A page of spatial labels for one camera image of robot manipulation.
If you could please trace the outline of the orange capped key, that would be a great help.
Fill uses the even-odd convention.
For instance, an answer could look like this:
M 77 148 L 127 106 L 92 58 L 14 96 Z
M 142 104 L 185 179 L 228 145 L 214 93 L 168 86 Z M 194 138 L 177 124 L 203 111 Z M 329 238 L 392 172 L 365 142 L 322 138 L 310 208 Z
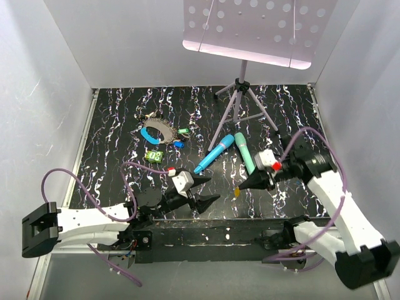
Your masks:
M 234 190 L 235 197 L 238 198 L 240 193 L 241 193 L 240 189 L 238 187 L 236 187 L 235 190 Z

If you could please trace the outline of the blue capped key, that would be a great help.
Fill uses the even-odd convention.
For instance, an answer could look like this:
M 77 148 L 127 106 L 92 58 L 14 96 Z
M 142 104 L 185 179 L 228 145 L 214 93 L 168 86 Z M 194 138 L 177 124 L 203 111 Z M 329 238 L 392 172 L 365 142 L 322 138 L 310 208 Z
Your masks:
M 183 148 L 184 144 L 182 142 L 179 142 L 179 141 L 174 141 L 174 146 L 177 147 L 177 148 Z

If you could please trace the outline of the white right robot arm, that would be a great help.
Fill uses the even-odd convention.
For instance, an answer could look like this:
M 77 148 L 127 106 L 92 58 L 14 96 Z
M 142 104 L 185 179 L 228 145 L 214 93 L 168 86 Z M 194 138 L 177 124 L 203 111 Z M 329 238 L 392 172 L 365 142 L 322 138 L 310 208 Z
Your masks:
M 293 249 L 312 249 L 334 267 L 349 289 L 391 276 L 399 262 L 399 243 L 387 241 L 366 219 L 332 157 L 289 136 L 281 142 L 287 154 L 278 159 L 270 149 L 257 153 L 256 168 L 238 188 L 271 191 L 281 181 L 299 179 L 322 202 L 331 220 L 321 228 L 307 216 L 288 219 L 279 241 Z

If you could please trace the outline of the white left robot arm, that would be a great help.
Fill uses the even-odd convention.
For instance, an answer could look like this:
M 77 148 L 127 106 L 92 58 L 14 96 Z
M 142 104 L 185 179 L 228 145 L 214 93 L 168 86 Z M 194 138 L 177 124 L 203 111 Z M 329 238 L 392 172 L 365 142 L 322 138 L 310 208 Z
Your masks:
M 22 256 L 38 258 L 54 249 L 81 244 L 103 244 L 128 249 L 132 242 L 144 246 L 139 234 L 155 219 L 163 218 L 182 206 L 201 214 L 219 199 L 218 194 L 202 196 L 192 188 L 210 181 L 210 177 L 170 168 L 165 174 L 172 179 L 170 190 L 155 197 L 144 192 L 139 198 L 102 208 L 68 209 L 46 201 L 22 219 Z

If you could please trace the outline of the green toy microphone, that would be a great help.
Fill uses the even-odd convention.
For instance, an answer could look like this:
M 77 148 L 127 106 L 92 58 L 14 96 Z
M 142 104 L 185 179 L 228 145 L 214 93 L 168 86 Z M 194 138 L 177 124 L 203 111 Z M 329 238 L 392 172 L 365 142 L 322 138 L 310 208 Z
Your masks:
M 243 163 L 246 167 L 247 173 L 249 175 L 251 175 L 254 172 L 256 167 L 254 165 L 253 159 L 249 152 L 246 138 L 244 137 L 244 135 L 241 132 L 237 132 L 234 135 L 234 141 L 236 143 L 237 148 L 239 149 L 239 152 L 241 154 Z

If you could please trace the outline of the green monster key tag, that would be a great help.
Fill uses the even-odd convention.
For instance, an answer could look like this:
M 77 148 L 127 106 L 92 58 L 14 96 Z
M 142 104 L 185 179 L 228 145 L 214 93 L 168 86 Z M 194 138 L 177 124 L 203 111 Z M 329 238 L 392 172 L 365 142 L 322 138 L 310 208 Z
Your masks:
M 146 152 L 145 160 L 149 163 L 162 163 L 164 153 L 162 151 L 150 150 Z

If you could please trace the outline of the green capped key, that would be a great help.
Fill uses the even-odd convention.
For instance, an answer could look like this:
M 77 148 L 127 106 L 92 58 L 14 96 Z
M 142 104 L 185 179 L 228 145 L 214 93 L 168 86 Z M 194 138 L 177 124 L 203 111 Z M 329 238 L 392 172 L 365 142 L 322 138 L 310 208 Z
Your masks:
M 188 128 L 182 128 L 182 129 L 178 129 L 177 132 L 179 134 L 188 134 L 189 133 L 189 129 Z

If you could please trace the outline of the pink perforated music stand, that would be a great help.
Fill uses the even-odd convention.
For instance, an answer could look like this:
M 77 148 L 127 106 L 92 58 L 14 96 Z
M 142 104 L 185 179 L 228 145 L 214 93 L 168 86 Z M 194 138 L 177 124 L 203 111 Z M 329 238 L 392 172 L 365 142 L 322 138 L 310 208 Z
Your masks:
M 319 45 L 337 1 L 184 1 L 185 49 L 241 61 L 227 110 L 238 107 L 248 83 L 248 62 L 305 71 L 319 57 Z

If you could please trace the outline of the black table front rail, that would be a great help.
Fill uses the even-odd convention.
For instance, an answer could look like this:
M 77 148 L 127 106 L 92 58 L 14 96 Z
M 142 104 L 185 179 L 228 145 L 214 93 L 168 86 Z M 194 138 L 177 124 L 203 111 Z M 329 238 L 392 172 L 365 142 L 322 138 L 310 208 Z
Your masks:
M 138 264 L 174 261 L 260 261 L 289 249 L 283 219 L 172 219 L 130 230 L 101 251 L 130 254 Z

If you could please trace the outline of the aluminium frame right rail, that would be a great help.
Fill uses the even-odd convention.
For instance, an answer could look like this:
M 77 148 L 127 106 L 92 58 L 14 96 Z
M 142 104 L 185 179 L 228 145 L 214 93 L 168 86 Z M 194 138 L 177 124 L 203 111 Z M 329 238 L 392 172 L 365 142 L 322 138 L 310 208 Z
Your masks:
M 396 256 L 352 198 L 341 164 L 335 156 L 331 158 L 338 170 L 312 178 L 307 186 L 326 208 L 341 237 L 323 229 L 307 245 L 334 266 L 347 288 L 356 289 L 390 276 Z

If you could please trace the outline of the aluminium frame rail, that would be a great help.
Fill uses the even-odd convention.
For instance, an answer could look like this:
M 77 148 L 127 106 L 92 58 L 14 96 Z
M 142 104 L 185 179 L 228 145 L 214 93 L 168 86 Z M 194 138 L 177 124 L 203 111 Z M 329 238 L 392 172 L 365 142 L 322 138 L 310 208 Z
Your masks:
M 347 288 L 356 289 L 390 276 L 396 256 L 352 198 L 341 164 L 335 156 L 331 158 L 338 170 L 312 178 L 307 186 L 326 208 L 341 237 L 323 229 L 307 245 L 334 266 Z
M 80 166 L 81 159 L 82 159 L 83 152 L 84 152 L 84 147 L 85 147 L 85 144 L 86 144 L 86 141 L 88 138 L 90 124 L 91 124 L 93 114 L 94 114 L 94 109 L 96 107 L 96 103 L 98 100 L 98 94 L 99 94 L 99 88 L 92 90 L 92 97 L 91 97 L 89 111 L 88 111 L 86 121 L 85 121 L 83 130 L 82 130 L 82 135 L 81 135 L 81 138 L 79 141 L 77 154 L 76 154 L 73 168 L 72 168 L 72 172 L 75 175 L 78 174 L 79 166 Z M 73 191 L 74 191 L 74 185 L 75 185 L 75 180 L 73 178 L 70 178 L 68 185 L 67 185 L 64 199 L 61 202 L 62 208 L 69 207 L 69 205 L 71 203 Z M 27 291 L 27 295 L 26 295 L 27 300 L 40 299 L 40 296 L 41 296 L 41 293 L 43 290 L 43 286 L 44 286 L 44 281 L 46 278 L 46 274 L 49 269 L 51 256 L 52 256 L 52 254 L 46 254 L 45 256 L 41 256 L 38 258 L 36 267 L 34 270 L 34 274 L 33 274 L 33 277 L 32 277 L 31 283 L 30 283 L 30 287 Z

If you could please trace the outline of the aluminium frame left rail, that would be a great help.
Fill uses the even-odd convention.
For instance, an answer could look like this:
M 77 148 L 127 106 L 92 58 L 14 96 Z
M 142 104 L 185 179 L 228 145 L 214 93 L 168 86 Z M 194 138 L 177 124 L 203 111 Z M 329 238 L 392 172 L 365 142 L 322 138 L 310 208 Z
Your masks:
M 86 121 L 85 121 L 83 130 L 82 130 L 82 135 L 81 135 L 81 138 L 79 141 L 77 154 L 76 154 L 73 168 L 72 168 L 72 172 L 75 175 L 78 174 L 79 166 L 80 166 L 81 159 L 82 159 L 83 152 L 84 152 L 84 147 L 85 147 L 85 144 L 86 144 L 86 141 L 88 138 L 90 124 L 91 124 L 93 114 L 94 114 L 94 109 L 96 107 L 96 103 L 98 100 L 98 94 L 99 94 L 99 88 L 92 90 L 92 97 L 91 97 L 89 111 L 88 111 Z M 75 180 L 73 178 L 70 178 L 68 185 L 67 185 L 64 199 L 61 202 L 62 208 L 69 207 L 69 205 L 71 203 L 73 191 L 74 191 L 74 185 L 75 185 Z M 32 277 L 31 283 L 30 283 L 30 287 L 27 291 L 27 295 L 26 295 L 27 300 L 40 299 L 40 296 L 41 296 L 41 293 L 43 290 L 43 286 L 44 286 L 44 281 L 46 278 L 46 274 L 49 269 L 51 256 L 52 256 L 52 254 L 46 254 L 45 256 L 41 256 L 38 258 L 36 267 L 34 270 L 34 274 L 33 274 L 33 277 Z

